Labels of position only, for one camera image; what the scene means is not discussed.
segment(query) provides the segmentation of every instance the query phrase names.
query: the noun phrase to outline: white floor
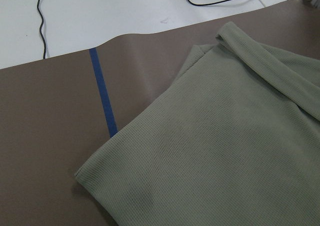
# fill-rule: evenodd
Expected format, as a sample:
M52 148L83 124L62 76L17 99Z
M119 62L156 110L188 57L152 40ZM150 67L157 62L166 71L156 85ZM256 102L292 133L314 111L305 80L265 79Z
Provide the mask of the white floor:
M40 60L38 0L0 0L0 69ZM192 0L210 3L220 0ZM118 35L155 33L257 10L285 0L41 0L47 57L96 47Z

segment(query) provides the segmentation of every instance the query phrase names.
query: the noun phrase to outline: brown mat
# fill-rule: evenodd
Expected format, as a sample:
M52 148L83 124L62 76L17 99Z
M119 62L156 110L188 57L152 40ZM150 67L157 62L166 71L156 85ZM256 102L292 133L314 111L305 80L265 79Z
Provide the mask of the brown mat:
M320 59L320 10L301 1L97 47L118 129L172 82L192 45L233 21L258 42ZM0 70L0 225L116 225L74 179L109 139L89 51Z

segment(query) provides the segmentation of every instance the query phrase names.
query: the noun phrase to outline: green fabric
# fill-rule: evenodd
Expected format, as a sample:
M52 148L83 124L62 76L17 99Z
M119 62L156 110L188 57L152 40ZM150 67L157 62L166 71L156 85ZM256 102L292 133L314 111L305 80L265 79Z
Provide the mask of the green fabric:
M80 168L119 225L320 225L320 61L233 23Z

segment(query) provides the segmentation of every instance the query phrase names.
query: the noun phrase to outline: garment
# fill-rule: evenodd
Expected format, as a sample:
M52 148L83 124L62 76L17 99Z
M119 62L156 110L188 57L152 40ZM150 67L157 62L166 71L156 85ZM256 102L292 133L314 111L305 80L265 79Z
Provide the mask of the garment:
M320 225L320 61L233 23L76 173L122 225Z

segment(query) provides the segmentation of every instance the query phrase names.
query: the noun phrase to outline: blue line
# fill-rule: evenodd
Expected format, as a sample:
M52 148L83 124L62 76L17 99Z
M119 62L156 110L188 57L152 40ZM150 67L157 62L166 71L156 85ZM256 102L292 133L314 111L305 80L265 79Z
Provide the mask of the blue line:
M112 112L111 103L110 103L110 99L108 96L104 76L102 74L97 50L95 48L91 48L91 49L89 49L89 52L90 52L90 56L91 56L91 61L92 61L92 65L93 65L96 83L98 85L98 89L99 89L99 93L100 93L100 97L101 97L101 102L102 102L102 106L103 106L103 110L104 110L106 124L109 129L109 135L110 135L110 137L113 137L118 132L118 130L117 130L115 117Z

